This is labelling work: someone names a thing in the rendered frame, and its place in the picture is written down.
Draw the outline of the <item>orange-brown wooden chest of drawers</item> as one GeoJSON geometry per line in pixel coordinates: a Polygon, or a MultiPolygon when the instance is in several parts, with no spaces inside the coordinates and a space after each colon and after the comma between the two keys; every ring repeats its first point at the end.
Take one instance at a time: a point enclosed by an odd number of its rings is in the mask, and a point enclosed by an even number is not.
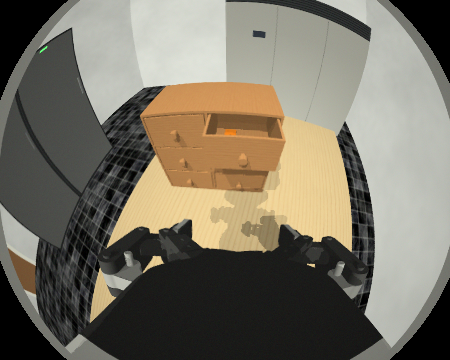
{"type": "Polygon", "coordinates": [[[214,190],[216,171],[164,168],[156,147],[204,147],[203,145],[154,145],[144,117],[204,113],[205,123],[209,113],[243,114],[279,118],[281,126],[284,113],[274,87],[271,85],[238,82],[202,82],[166,86],[142,112],[140,118],[156,156],[171,184],[168,170],[212,172],[214,190]]]}

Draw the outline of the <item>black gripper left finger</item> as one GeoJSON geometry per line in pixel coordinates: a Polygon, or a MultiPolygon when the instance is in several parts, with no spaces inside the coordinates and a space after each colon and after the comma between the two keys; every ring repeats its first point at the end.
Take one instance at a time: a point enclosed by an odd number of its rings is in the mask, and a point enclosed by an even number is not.
{"type": "Polygon", "coordinates": [[[110,294],[117,297],[142,274],[153,256],[161,256],[163,263],[166,263],[179,258],[219,255],[192,240],[191,219],[184,219],[171,228],[160,229],[159,233],[150,233],[147,227],[137,227],[97,256],[110,294]]]}

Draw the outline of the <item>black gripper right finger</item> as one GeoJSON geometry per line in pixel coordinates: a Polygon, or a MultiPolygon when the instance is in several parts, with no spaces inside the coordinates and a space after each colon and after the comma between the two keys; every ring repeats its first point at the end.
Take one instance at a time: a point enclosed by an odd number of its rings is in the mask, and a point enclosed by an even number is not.
{"type": "Polygon", "coordinates": [[[290,225],[281,224],[278,238],[279,247],[259,256],[315,264],[315,268],[328,273],[354,301],[369,268],[331,236],[322,237],[321,242],[313,242],[313,237],[300,235],[290,225]]]}

